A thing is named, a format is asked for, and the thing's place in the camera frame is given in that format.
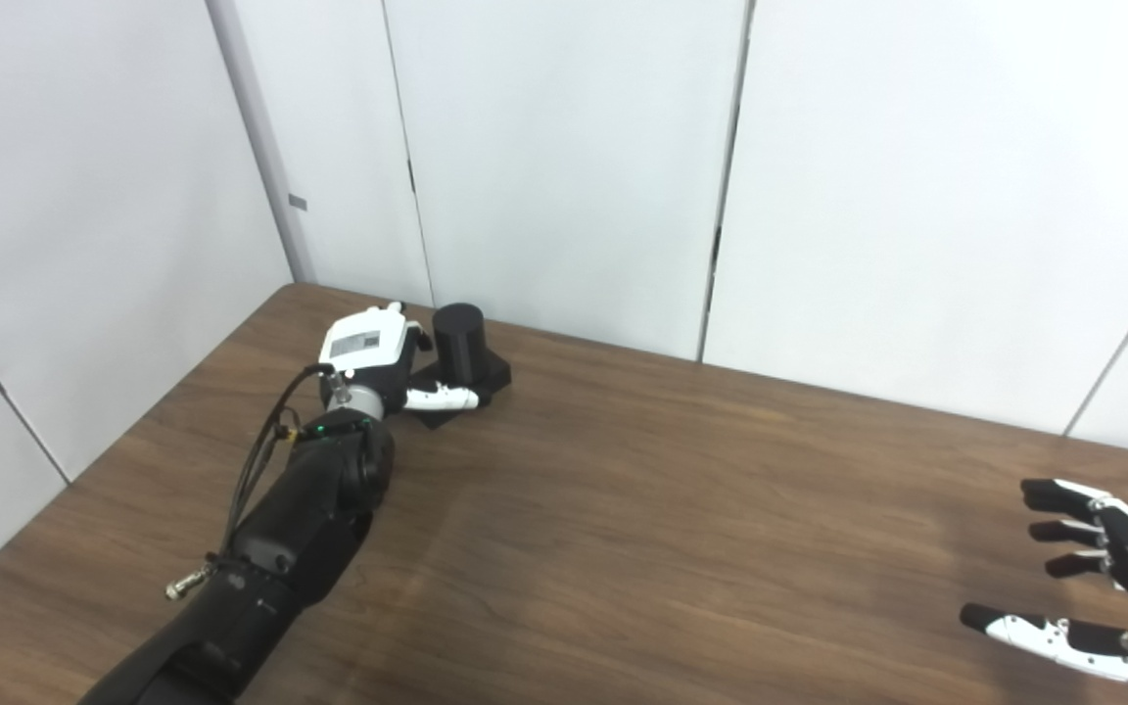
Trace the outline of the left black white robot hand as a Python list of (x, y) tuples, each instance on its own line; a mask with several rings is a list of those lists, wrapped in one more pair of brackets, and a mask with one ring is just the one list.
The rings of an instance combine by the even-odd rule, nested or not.
[(416, 354), (433, 349), (434, 340), (404, 316), (400, 301), (333, 321), (319, 352), (319, 362), (332, 369), (319, 380), (323, 406), (382, 420), (402, 411), (461, 412), (487, 404), (470, 388), (412, 384)]

